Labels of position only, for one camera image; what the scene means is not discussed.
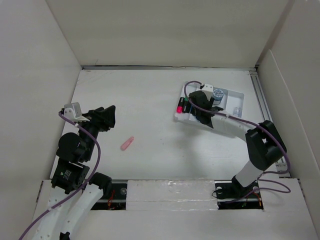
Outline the green cap black highlighter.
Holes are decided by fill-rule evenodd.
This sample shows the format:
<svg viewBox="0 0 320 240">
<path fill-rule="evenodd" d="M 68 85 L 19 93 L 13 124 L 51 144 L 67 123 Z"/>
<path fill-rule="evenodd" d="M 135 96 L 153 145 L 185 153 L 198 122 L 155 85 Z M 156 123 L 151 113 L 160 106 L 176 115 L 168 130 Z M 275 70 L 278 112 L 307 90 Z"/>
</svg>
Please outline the green cap black highlighter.
<svg viewBox="0 0 320 240">
<path fill-rule="evenodd" d="M 184 98 L 182 112 L 183 113 L 189 113 L 190 112 L 190 103 L 189 103 L 187 97 Z"/>
</svg>

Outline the pink cap black highlighter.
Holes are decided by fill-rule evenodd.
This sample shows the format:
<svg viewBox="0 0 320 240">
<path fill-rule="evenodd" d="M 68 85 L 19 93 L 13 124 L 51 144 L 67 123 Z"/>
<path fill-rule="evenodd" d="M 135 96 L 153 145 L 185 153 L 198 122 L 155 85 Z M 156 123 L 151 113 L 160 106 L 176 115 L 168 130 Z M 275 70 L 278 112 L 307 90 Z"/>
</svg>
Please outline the pink cap black highlighter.
<svg viewBox="0 0 320 240">
<path fill-rule="evenodd" d="M 178 114 L 181 114 L 183 112 L 184 100 L 185 100 L 184 97 L 180 97 L 179 98 L 179 102 L 178 102 L 178 105 L 177 105 L 177 108 L 176 108 L 176 112 Z"/>
</svg>

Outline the pink translucent eraser case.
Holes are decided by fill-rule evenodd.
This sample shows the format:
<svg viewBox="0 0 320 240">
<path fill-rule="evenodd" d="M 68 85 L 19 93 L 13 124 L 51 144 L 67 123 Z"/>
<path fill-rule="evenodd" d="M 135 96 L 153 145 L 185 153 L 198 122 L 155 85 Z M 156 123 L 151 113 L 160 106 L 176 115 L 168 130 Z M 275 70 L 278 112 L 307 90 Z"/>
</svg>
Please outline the pink translucent eraser case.
<svg viewBox="0 0 320 240">
<path fill-rule="evenodd" d="M 133 136 L 131 136 L 131 137 L 129 137 L 121 146 L 120 146 L 120 149 L 122 150 L 122 151 L 125 151 L 131 144 L 132 144 L 132 142 L 134 141 L 134 137 Z"/>
</svg>

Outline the clear glue stick blue cap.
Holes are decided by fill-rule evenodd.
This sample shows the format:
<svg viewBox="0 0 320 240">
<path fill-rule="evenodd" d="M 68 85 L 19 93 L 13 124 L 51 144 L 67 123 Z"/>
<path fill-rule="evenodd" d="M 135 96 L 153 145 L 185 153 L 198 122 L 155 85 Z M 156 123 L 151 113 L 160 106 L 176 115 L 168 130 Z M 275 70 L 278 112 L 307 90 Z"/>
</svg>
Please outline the clear glue stick blue cap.
<svg viewBox="0 0 320 240">
<path fill-rule="evenodd" d="M 241 113 L 242 113 L 242 110 L 240 107 L 235 107 L 234 110 L 233 110 L 233 115 L 236 116 L 236 117 L 240 117 L 241 116 Z"/>
</svg>

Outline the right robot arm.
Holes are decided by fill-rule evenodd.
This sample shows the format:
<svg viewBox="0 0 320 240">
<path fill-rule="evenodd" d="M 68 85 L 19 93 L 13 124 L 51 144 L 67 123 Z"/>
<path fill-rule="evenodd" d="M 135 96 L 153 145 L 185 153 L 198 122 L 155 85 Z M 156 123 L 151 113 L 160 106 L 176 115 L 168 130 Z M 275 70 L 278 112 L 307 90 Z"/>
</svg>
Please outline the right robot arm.
<svg viewBox="0 0 320 240">
<path fill-rule="evenodd" d="M 286 146 L 275 125 L 265 120 L 259 124 L 234 117 L 223 108 L 213 106 L 202 90 L 186 93 L 192 106 L 191 114 L 200 124 L 226 135 L 237 137 L 246 143 L 249 160 L 244 167 L 225 186 L 216 187 L 212 195 L 232 202 L 246 198 L 260 188 L 257 181 L 268 168 L 281 158 L 287 158 Z"/>
</svg>

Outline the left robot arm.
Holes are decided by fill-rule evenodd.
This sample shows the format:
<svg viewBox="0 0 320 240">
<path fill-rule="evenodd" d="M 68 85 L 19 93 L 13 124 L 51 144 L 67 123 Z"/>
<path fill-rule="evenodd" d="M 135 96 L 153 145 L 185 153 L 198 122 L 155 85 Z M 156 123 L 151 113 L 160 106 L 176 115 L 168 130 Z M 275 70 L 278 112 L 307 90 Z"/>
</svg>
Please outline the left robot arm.
<svg viewBox="0 0 320 240">
<path fill-rule="evenodd" d="M 99 133 L 115 126 L 116 107 L 99 107 L 82 113 L 78 102 L 64 105 L 58 113 L 65 122 L 78 129 L 68 132 L 58 141 L 58 162 L 51 179 L 47 209 L 36 222 L 34 240 L 73 240 L 91 208 L 112 191 L 112 179 L 86 165 L 94 149 L 101 157 L 97 141 Z"/>
</svg>

